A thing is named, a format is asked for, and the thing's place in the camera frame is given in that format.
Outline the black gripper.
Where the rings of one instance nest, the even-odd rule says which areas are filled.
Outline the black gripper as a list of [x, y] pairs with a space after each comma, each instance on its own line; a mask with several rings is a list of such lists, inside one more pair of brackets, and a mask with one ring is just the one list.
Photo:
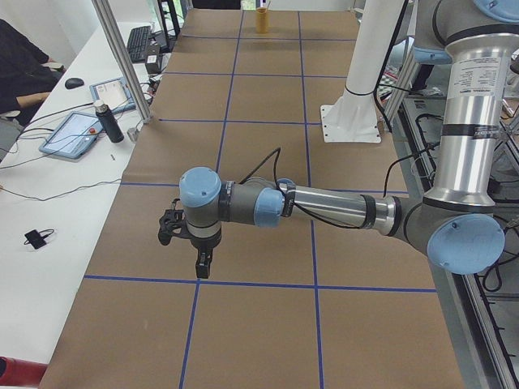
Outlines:
[[212, 250], [221, 242], [221, 234], [215, 233], [211, 237], [192, 237], [191, 244], [198, 250], [195, 263], [196, 277], [208, 279], [211, 271]]

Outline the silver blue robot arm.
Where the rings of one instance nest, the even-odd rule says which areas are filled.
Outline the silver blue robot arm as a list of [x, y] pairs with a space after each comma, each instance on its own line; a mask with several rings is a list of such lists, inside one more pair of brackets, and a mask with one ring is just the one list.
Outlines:
[[515, 1], [421, 1], [414, 58], [451, 66], [433, 185], [421, 199], [341, 194], [250, 173], [240, 182], [207, 167], [179, 182], [181, 209], [168, 210], [159, 239], [187, 239], [197, 249], [196, 275], [208, 278], [225, 222], [275, 227], [294, 210], [342, 229], [375, 229], [407, 242], [437, 267], [481, 272], [504, 249], [504, 231], [487, 193], [512, 54], [518, 47]]

